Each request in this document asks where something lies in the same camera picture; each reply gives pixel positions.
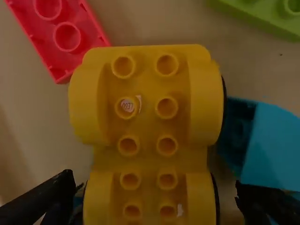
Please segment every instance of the floor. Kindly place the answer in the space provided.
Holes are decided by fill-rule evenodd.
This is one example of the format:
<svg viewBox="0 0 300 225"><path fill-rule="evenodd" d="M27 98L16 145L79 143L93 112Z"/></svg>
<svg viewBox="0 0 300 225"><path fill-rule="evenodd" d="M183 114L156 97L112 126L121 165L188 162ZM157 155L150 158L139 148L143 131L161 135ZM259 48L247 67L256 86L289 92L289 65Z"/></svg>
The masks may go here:
<svg viewBox="0 0 300 225"><path fill-rule="evenodd" d="M206 46L231 96L300 115L300 44L278 39L206 6L204 0L89 0L112 45ZM0 1L0 196L12 200L65 168L88 178L91 148L73 134L68 85L56 85L4 1ZM215 152L222 224L241 224L234 178Z"/></svg>

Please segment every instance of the green brick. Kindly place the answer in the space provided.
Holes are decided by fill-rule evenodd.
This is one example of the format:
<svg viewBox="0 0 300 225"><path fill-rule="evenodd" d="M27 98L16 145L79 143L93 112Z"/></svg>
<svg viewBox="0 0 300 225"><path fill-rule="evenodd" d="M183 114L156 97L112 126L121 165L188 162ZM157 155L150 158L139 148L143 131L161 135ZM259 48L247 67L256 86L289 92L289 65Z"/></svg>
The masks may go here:
<svg viewBox="0 0 300 225"><path fill-rule="evenodd" d="M300 40L300 0L208 0L213 7L291 41Z"/></svg>

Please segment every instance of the beige floor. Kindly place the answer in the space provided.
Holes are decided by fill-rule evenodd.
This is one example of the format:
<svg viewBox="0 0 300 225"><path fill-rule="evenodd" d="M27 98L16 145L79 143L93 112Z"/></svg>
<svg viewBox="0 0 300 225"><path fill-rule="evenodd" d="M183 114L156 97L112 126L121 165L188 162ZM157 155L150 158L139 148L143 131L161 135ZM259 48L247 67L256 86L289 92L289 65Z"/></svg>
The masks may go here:
<svg viewBox="0 0 300 225"><path fill-rule="evenodd" d="M199 43L221 66L228 93L300 115L300 44L207 8L203 0L90 0L112 45ZM68 122L67 85L55 85L0 1L0 196L7 202L65 168L88 178L91 149ZM212 157L222 224L240 224L234 180Z"/></svg>

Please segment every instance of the yellow toy car base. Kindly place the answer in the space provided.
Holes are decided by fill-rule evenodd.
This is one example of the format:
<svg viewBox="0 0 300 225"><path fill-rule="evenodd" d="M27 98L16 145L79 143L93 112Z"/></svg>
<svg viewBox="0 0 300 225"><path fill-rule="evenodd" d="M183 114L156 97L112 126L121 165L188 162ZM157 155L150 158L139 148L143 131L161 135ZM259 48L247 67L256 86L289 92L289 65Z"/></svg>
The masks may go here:
<svg viewBox="0 0 300 225"><path fill-rule="evenodd" d="M224 107L201 45L95 48L69 86L71 124L94 145L85 225L215 225L207 147Z"/></svg>

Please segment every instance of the lego brick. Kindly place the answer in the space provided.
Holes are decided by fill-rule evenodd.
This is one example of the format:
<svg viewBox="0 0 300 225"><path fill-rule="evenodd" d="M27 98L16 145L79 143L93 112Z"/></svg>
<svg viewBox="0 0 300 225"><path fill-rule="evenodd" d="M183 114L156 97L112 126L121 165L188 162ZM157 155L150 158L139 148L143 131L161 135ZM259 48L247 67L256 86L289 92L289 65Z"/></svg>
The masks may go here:
<svg viewBox="0 0 300 225"><path fill-rule="evenodd" d="M109 46L85 0L5 0L56 83L67 83L84 54Z"/></svg>
<svg viewBox="0 0 300 225"><path fill-rule="evenodd" d="M209 0L223 10L290 41L300 40L298 0Z"/></svg>
<svg viewBox="0 0 300 225"><path fill-rule="evenodd" d="M207 147L224 93L204 47L91 49L68 97L75 133L94 145L85 224L216 224Z"/></svg>
<svg viewBox="0 0 300 225"><path fill-rule="evenodd" d="M218 152L243 184L300 191L300 118L276 105L228 98Z"/></svg>

